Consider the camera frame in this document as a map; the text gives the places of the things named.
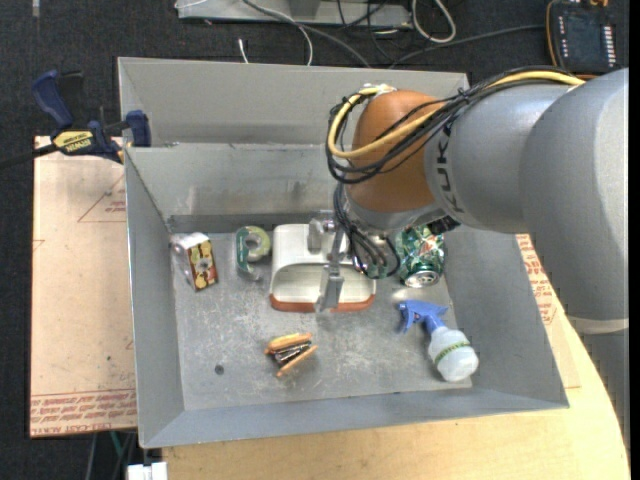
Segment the gray metal tray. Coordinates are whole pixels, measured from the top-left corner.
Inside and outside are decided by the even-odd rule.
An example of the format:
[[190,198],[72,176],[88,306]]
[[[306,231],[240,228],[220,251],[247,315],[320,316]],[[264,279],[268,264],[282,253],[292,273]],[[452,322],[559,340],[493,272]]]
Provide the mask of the gray metal tray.
[[[236,275],[231,233],[247,224],[270,231],[278,224],[308,222],[316,212],[331,208],[334,188],[321,145],[326,119],[310,125],[308,120],[292,118],[299,125],[296,143],[290,133],[280,133],[286,127],[286,112],[267,119],[257,111],[235,127],[228,116],[210,115],[211,139],[207,143],[203,138],[206,119],[200,110],[194,113],[191,93],[181,84],[224,79],[230,73],[237,75],[237,82],[246,81],[243,77],[249,74],[242,70],[247,67],[264,74],[254,78],[254,92],[260,97],[265,97],[262,82],[272,83],[286,73],[282,66],[121,61],[121,80],[126,79],[123,112],[144,103],[155,145],[128,148],[125,158],[141,445],[173,446],[566,406],[512,235],[465,227],[449,233],[447,270],[440,283],[416,291],[395,278],[386,279],[377,285],[374,304],[358,313],[290,314],[272,309],[268,260],[260,264],[264,282]],[[361,79],[385,81],[379,71],[355,71]],[[321,88],[345,84],[345,77],[355,76],[347,69],[295,73],[316,84],[309,107],[314,112],[322,108],[325,114],[333,96]],[[454,78],[435,76],[438,83]],[[173,84],[173,93],[165,88],[161,94],[158,80]],[[436,95],[447,95],[463,83],[459,77],[455,80],[452,86],[441,83]],[[352,85],[344,93],[355,88]],[[230,100],[241,99],[234,89],[229,91],[223,95],[211,90],[206,97],[209,103],[228,107]],[[175,94],[189,104],[180,106]],[[284,95],[280,103],[291,108],[294,100],[295,95]],[[259,107],[259,99],[242,101]],[[178,118],[175,108],[166,110],[182,119],[183,135],[176,140],[163,128],[163,105],[170,102],[182,112]],[[301,107],[300,114],[311,110]],[[215,131],[217,118],[231,134],[228,138]],[[243,142],[242,130],[261,120],[278,130],[275,136],[265,132],[264,143]],[[170,128],[177,129],[175,123]],[[266,144],[279,134],[289,137],[288,143]],[[180,144],[162,146],[172,142]],[[220,278],[198,293],[174,268],[168,247],[172,235],[194,231],[209,234]],[[406,335],[399,332],[401,318],[394,306],[404,298],[450,305],[447,323],[467,334],[480,358],[470,380],[442,381],[427,361],[424,331],[414,326]],[[264,346],[275,336],[297,331],[312,332],[319,348],[292,375],[277,378],[277,367],[264,355]]]

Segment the green can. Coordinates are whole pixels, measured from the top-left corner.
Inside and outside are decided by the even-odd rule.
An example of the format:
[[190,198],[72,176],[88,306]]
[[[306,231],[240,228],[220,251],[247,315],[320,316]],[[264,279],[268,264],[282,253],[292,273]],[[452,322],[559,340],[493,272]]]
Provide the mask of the green can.
[[426,224],[406,228],[395,240],[400,258],[398,276],[405,286],[423,288],[436,284],[444,271],[444,239]]

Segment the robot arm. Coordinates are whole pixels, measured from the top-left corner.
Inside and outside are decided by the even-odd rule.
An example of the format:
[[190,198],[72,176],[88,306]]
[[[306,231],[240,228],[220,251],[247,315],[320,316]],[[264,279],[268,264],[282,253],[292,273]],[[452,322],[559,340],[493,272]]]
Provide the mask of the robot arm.
[[[334,109],[329,170],[352,228],[455,222],[529,233],[629,439],[628,69],[522,69],[445,101],[386,86]],[[367,103],[352,148],[346,116]]]

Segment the cardboard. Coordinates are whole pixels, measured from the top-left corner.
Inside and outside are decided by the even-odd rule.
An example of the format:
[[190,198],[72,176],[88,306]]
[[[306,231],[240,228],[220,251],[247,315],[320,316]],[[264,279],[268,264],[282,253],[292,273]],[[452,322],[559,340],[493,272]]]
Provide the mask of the cardboard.
[[135,427],[123,166],[34,164],[29,433]]

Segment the blue clamp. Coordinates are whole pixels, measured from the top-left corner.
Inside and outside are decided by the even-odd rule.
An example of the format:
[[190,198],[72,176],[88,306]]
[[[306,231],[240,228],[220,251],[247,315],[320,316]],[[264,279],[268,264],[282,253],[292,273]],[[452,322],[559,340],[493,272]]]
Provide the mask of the blue clamp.
[[58,72],[52,69],[40,75],[31,84],[31,93],[36,103],[44,112],[53,117],[58,126],[55,135],[71,127],[74,121],[73,114],[60,95],[56,78],[58,78]]
[[149,120],[142,110],[132,110],[127,114],[125,122],[133,133],[133,145],[148,148],[151,146],[151,129]]
[[[31,85],[31,92],[38,106],[53,117],[56,122],[57,128],[51,134],[52,141],[65,130],[69,130],[74,124],[77,126],[77,123],[74,123],[73,113],[69,110],[60,93],[60,88],[56,82],[57,78],[58,72],[53,69],[38,77]],[[124,121],[110,126],[105,127],[95,120],[89,121],[85,129],[88,129],[93,137],[85,140],[84,144],[87,144],[86,146],[73,150],[59,147],[58,150],[66,155],[86,154],[100,156],[115,162],[122,162],[122,148],[118,143],[111,140],[111,133],[115,130],[120,133],[126,128],[130,128],[132,131],[132,142],[134,146],[151,146],[151,129],[147,116],[142,110],[132,110],[127,114]]]
[[446,306],[437,306],[423,300],[405,300],[398,304],[398,310],[404,318],[403,332],[406,333],[413,324],[424,323],[429,335],[438,327],[443,327],[444,322],[439,317],[447,311]]

